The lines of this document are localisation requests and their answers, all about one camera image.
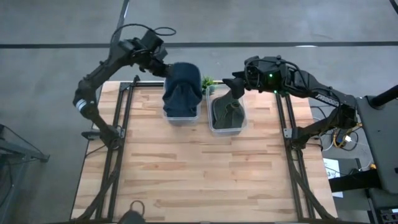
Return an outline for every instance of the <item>navy fabric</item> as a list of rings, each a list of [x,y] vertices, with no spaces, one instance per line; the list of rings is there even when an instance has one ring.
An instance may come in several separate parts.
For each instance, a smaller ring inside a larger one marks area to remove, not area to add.
[[[197,115],[197,105],[203,97],[198,67],[191,63],[175,63],[164,85],[163,110],[167,117],[194,117]]]

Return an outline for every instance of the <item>green plant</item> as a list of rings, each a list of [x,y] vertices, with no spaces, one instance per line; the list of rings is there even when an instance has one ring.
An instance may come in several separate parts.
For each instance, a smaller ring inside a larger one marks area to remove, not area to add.
[[[208,86],[214,85],[214,80],[211,77],[203,77],[201,81],[201,93],[206,94],[206,89]]]

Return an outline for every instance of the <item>wooden table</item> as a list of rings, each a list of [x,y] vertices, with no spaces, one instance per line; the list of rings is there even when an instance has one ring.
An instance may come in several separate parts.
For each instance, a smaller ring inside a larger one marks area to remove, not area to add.
[[[118,90],[119,82],[103,85],[99,110],[107,123],[112,123]],[[297,220],[274,94],[247,91],[247,128],[223,138],[211,134],[205,101],[196,126],[169,125],[162,115],[162,95],[159,87],[134,90],[115,221],[133,200],[145,203],[147,222]],[[298,126],[313,122],[307,99],[292,97],[292,104]],[[101,145],[92,141],[87,152]],[[83,213],[98,193],[105,157],[106,148],[85,159],[72,218]],[[311,190],[336,217],[319,147],[307,146],[303,157]]]

